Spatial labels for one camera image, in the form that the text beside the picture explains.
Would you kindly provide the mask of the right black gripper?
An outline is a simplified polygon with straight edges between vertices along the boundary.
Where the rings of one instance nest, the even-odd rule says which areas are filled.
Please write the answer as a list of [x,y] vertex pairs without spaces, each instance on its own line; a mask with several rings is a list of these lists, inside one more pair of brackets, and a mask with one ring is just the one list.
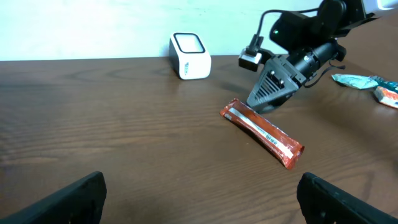
[[[299,47],[285,57],[272,57],[264,65],[259,79],[250,92],[246,104],[257,113],[275,110],[284,104],[301,86],[311,88],[326,72],[344,70],[345,66],[332,65],[332,60],[343,61],[346,49],[337,42],[325,42],[317,46]],[[329,63],[321,75],[311,84],[317,71]]]

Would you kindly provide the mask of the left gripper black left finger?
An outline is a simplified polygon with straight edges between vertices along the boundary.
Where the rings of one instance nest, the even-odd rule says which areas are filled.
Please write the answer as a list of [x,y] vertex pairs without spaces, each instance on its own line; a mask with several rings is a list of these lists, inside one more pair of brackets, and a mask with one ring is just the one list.
[[38,202],[1,219],[1,223],[99,224],[106,200],[102,172],[93,172]]

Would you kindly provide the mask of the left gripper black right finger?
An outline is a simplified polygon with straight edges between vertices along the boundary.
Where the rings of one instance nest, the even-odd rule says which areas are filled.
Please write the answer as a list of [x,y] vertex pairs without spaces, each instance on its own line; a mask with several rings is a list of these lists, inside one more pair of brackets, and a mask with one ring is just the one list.
[[397,224],[397,218],[309,172],[298,183],[297,200],[308,224]]

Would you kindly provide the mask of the red chocolate bar wrapper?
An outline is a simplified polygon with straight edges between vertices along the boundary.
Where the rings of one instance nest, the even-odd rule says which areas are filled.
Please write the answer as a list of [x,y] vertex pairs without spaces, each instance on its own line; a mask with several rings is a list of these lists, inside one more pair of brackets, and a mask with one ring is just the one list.
[[230,101],[220,115],[249,131],[288,170],[292,170],[305,147],[239,99]]

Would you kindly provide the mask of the teal wet wipes pack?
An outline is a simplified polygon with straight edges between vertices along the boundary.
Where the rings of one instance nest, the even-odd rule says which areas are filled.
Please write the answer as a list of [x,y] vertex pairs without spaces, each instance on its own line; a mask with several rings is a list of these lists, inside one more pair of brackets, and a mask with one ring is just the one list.
[[378,86],[378,82],[370,77],[352,74],[334,74],[331,76],[332,79],[344,86],[355,88],[359,90],[365,90]]

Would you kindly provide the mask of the orange tissue pack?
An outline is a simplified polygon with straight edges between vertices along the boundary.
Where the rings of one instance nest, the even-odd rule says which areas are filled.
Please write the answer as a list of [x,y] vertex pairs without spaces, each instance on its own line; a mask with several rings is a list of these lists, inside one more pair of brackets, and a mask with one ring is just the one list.
[[378,86],[374,90],[374,96],[380,104],[390,106],[391,108],[397,109],[397,93],[387,88]]

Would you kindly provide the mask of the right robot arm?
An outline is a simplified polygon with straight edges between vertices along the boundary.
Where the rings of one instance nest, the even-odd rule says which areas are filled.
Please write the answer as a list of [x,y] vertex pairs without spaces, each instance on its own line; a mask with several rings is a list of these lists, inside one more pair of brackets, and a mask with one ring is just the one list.
[[256,32],[250,44],[239,56],[239,66],[257,71],[263,65],[259,79],[246,103],[254,111],[275,110],[301,87],[310,88],[317,81],[317,71],[332,60],[343,61],[346,49],[337,39],[365,23],[376,19],[366,12],[362,1],[324,0],[315,8],[316,16],[307,11],[278,10],[280,17],[271,28],[271,41],[288,51],[288,57],[273,54],[261,47],[264,40]]

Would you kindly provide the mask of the white barcode scanner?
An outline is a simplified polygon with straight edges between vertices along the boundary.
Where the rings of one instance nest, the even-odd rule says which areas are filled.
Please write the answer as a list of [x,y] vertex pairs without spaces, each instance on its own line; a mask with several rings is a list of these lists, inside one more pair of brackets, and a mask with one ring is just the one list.
[[174,32],[171,34],[169,60],[181,80],[204,79],[211,72],[211,56],[196,33]]

